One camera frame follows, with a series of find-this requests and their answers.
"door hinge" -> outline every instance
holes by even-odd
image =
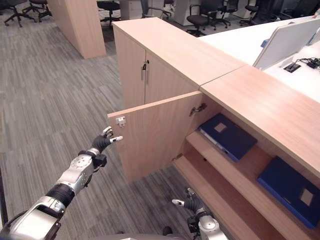
[[[181,158],[182,156],[183,156],[183,154],[179,153],[176,157],[172,158],[171,161],[177,160],[177,159]]]
[[[202,103],[198,108],[195,108],[195,107],[192,108],[189,117],[192,116],[192,115],[195,114],[195,113],[201,112],[201,111],[204,110],[206,107],[207,107],[207,104]]]

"wooden countertop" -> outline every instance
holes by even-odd
[[[113,25],[198,86],[246,65],[157,17]]]
[[[320,104],[244,66],[200,88],[320,178]]]

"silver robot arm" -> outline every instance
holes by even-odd
[[[195,192],[191,188],[187,188],[186,192],[188,195],[186,201],[173,199],[172,203],[194,212],[195,216],[190,217],[187,221],[190,232],[195,233],[193,239],[200,236],[201,240],[228,240],[221,231],[218,221],[206,212]]]
[[[102,151],[123,139],[122,136],[112,136],[111,127],[107,127],[94,139],[89,150],[79,152],[50,191],[40,197],[11,228],[10,223],[5,225],[3,231],[7,231],[13,240],[53,240],[61,227],[59,221],[72,199],[88,186],[92,174],[107,164],[107,156],[101,154]]]

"blue folder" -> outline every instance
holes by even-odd
[[[221,113],[199,126],[199,131],[234,162],[238,162],[257,140]]]
[[[257,181],[308,228],[320,220],[320,190],[276,156]]]

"cabinet shelf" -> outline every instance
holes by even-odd
[[[284,240],[196,150],[188,152],[173,164],[235,239]]]
[[[186,140],[286,239],[320,239],[319,226],[307,228],[257,182],[272,159],[259,147],[254,146],[234,163],[198,131],[188,135]]]

